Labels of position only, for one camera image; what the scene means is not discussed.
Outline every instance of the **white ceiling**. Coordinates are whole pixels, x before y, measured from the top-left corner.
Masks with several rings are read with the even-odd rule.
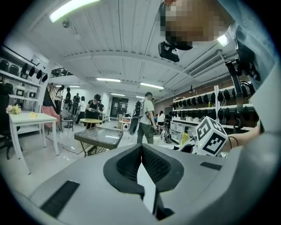
[[[213,41],[197,43],[199,47],[190,51],[180,51],[178,63],[162,59],[158,43],[165,38],[160,36],[157,19],[162,0],[100,0],[52,23],[49,15],[62,2],[38,0],[27,10],[16,29],[42,54],[54,59],[81,81],[93,87],[104,86],[109,92],[144,95],[151,91],[155,98],[161,99],[226,74],[223,63],[196,78],[188,75],[219,49],[225,58],[235,53],[233,42],[223,48]],[[64,19],[69,19],[73,28],[64,28]],[[122,82],[99,82],[96,77],[116,78]],[[165,89],[143,87],[140,82]]]

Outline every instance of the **air vent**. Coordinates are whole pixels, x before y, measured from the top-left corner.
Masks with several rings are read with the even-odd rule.
[[[196,77],[199,74],[206,71],[207,69],[211,69],[211,67],[215,67],[216,65],[223,63],[223,62],[224,62],[224,58],[222,57],[222,55],[218,54],[215,57],[213,57],[212,59],[208,60],[202,66],[200,66],[200,67],[196,68],[195,70],[193,70],[192,72],[190,72],[189,75],[192,77]]]

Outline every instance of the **gray shirt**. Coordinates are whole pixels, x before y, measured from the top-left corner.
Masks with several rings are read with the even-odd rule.
[[[252,9],[240,0],[218,1],[235,20],[235,25],[231,27],[233,38],[237,38],[255,53],[255,68],[261,81],[249,78],[257,90],[279,60],[279,54],[269,33]]]

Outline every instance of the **white table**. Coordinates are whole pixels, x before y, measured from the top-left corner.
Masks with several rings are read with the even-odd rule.
[[[22,160],[22,163],[24,167],[27,169],[28,174],[30,174],[30,170],[25,162],[25,159],[23,157],[21,147],[18,141],[18,133],[17,133],[17,127],[18,126],[26,126],[26,125],[34,125],[34,124],[44,124],[44,123],[52,123],[53,124],[53,140],[54,140],[54,150],[56,152],[56,155],[59,155],[58,152],[58,142],[57,142],[57,134],[56,134],[56,118],[49,116],[44,113],[38,113],[37,117],[31,117],[30,112],[22,112],[18,115],[9,114],[10,115],[10,130],[11,130],[11,137],[14,145],[14,150],[16,152],[16,155],[18,159]],[[43,144],[46,148],[46,139],[45,139],[45,129],[44,126],[42,126],[42,135],[43,135]]]

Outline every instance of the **air conditioner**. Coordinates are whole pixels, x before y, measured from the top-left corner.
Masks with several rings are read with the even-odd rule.
[[[211,68],[216,67],[217,65],[220,65],[224,62],[224,58],[222,55],[217,54],[215,57],[211,58],[210,60],[206,61],[204,64],[202,64],[199,67],[196,67],[194,70],[189,72],[189,75],[192,77],[197,77],[202,73],[205,73],[206,71],[210,70]]]

